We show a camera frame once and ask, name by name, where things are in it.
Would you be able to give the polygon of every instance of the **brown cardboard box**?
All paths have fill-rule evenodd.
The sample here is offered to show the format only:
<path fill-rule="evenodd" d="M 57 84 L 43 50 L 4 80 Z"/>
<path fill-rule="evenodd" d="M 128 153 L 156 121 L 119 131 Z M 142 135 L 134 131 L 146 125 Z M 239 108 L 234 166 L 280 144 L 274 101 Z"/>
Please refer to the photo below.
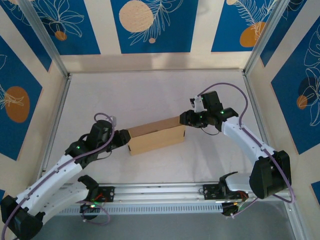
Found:
<path fill-rule="evenodd" d="M 131 136 L 128 147 L 133 156 L 182 143 L 185 140 L 186 126 L 179 123 L 177 116 L 132 127 L 128 131 Z"/>

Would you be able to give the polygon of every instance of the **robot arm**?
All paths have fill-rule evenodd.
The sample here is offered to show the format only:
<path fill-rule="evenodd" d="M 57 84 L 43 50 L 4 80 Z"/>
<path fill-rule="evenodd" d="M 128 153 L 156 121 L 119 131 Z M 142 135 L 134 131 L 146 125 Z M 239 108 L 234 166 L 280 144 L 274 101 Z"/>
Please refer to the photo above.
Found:
<path fill-rule="evenodd" d="M 253 165 L 251 174 L 233 172 L 220 178 L 220 190 L 225 196 L 232 192 L 253 192 L 264 199 L 286 189 L 287 185 L 277 167 L 267 153 L 276 160 L 291 184 L 290 158 L 285 151 L 275 151 L 261 141 L 243 123 L 232 108 L 223 108 L 216 91 L 211 91 L 190 99 L 194 110 L 180 115 L 180 123 L 195 128 L 213 125 L 230 137 L 247 155 Z"/>
<path fill-rule="evenodd" d="M 124 146 L 130 139 L 127 130 L 113 133 L 112 123 L 96 121 L 90 133 L 73 142 L 57 164 L 37 182 L 16 198 L 8 195 L 1 201 L 2 221 L 20 240 L 32 239 L 43 224 L 67 206 L 97 197 L 99 185 L 87 175 L 68 188 L 59 189 L 88 164 L 98 160 L 100 153 Z"/>

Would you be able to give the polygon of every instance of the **purple cable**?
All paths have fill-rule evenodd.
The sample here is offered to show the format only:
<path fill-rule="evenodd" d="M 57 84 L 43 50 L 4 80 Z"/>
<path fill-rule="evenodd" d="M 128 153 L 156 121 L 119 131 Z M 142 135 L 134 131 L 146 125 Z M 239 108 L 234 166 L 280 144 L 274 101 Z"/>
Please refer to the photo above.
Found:
<path fill-rule="evenodd" d="M 93 202 L 90 202 L 90 201 L 78 201 L 77 202 L 78 204 L 89 204 L 89 205 L 96 205 L 95 203 Z M 98 208 L 100 208 L 108 217 L 108 220 L 106 222 L 93 222 L 93 221 L 90 221 L 90 220 L 85 220 L 85 211 L 82 212 L 82 219 L 85 220 L 86 223 L 89 223 L 89 224 L 93 224 L 93 225 L 97 225 L 97 226 L 105 226 L 107 225 L 108 223 L 110 223 L 110 215 L 109 213 L 107 212 L 107 210 L 105 210 L 102 206 L 100 205 L 96 205 Z"/>
<path fill-rule="evenodd" d="M 197 96 L 199 97 L 201 94 L 205 93 L 206 91 L 208 91 L 209 89 L 215 87 L 215 86 L 218 86 L 218 85 L 228 85 L 228 86 L 231 86 L 231 87 L 234 87 L 236 88 L 244 97 L 245 99 L 245 107 L 244 107 L 244 110 L 243 112 L 241 113 L 240 117 L 239 117 L 239 126 L 242 126 L 242 118 L 244 117 L 247 109 L 248 109 L 248 105 L 249 105 L 249 101 L 248 101 L 248 98 L 245 94 L 244 91 L 241 90 L 241 88 L 239 88 L 238 86 L 232 84 L 232 83 L 228 83 L 228 82 L 218 82 L 218 83 L 215 83 L 215 84 L 212 84 L 211 86 L 207 87 L 205 90 L 203 90 L 202 92 L 200 92 Z M 241 129 L 261 148 L 262 147 L 262 144 L 250 133 L 248 132 L 245 128 L 242 128 Z M 278 199 L 281 199 L 287 203 L 290 203 L 290 204 L 293 204 L 296 200 L 296 195 L 295 195 L 295 192 L 293 190 L 293 188 L 291 187 L 290 185 L 290 182 L 289 180 L 287 179 L 284 171 L 282 171 L 281 167 L 279 166 L 279 164 L 277 163 L 277 161 L 275 160 L 275 158 L 266 150 L 264 149 L 263 150 L 267 155 L 268 157 L 272 160 L 272 162 L 274 163 L 275 167 L 278 169 L 278 171 L 280 172 L 285 184 L 287 185 L 288 189 L 289 189 L 289 192 L 290 192 L 290 195 L 291 195 L 291 200 L 287 200 L 281 196 L 278 196 L 276 194 L 274 194 L 273 196 L 275 196 L 276 198 Z M 258 200 L 258 198 L 256 198 L 255 200 L 253 200 L 244 210 L 246 210 L 247 208 L 249 208 L 251 205 L 253 205 L 256 201 Z M 238 214 L 242 213 L 244 210 L 240 211 L 240 212 L 237 212 L 236 214 L 234 214 L 232 217 L 235 217 L 237 216 Z"/>
<path fill-rule="evenodd" d="M 92 150 L 92 151 L 89 151 L 89 152 L 86 152 L 84 154 L 81 154 L 79 156 L 76 156 L 72 159 L 70 159 L 69 161 L 65 162 L 64 164 L 62 164 L 61 166 L 59 166 L 57 169 L 58 171 L 62 168 L 64 168 L 66 165 L 70 164 L 70 163 L 73 163 L 74 161 L 76 161 L 77 159 L 80 159 L 80 158 L 83 158 L 85 156 L 88 156 L 88 155 L 91 155 L 91 154 L 94 154 L 100 150 L 102 150 L 103 148 L 105 148 L 112 140 L 112 138 L 114 137 L 115 135 L 115 126 L 113 124 L 113 121 L 111 119 L 111 117 L 109 117 L 107 114 L 103 113 L 103 112 L 98 112 L 94 115 L 94 120 L 96 120 L 97 116 L 98 115 L 103 115 L 105 116 L 109 122 L 112 124 L 112 132 L 111 132 L 111 136 L 110 138 L 108 139 L 108 141 L 102 145 L 101 147 L 95 149 L 95 150 Z M 42 184 L 44 184 L 49 178 L 51 178 L 52 175 L 54 175 L 56 173 L 56 171 L 53 171 L 51 172 L 48 176 L 46 176 L 38 185 L 36 185 L 28 194 L 27 194 L 27 197 L 25 197 L 24 199 L 21 200 L 21 202 L 15 207 L 15 209 L 11 212 L 10 216 L 8 217 L 8 219 L 6 220 L 4 226 L 3 226 L 3 229 L 2 229 L 2 233 L 1 233 L 1 240 L 5 240 L 5 235 L 6 235 L 6 230 L 8 228 L 8 225 L 11 221 L 11 219 L 14 217 L 14 215 L 16 214 L 16 212 L 18 211 L 18 209 L 25 203 L 26 200 L 29 199 L 29 197 L 40 187 L 42 186 Z"/>

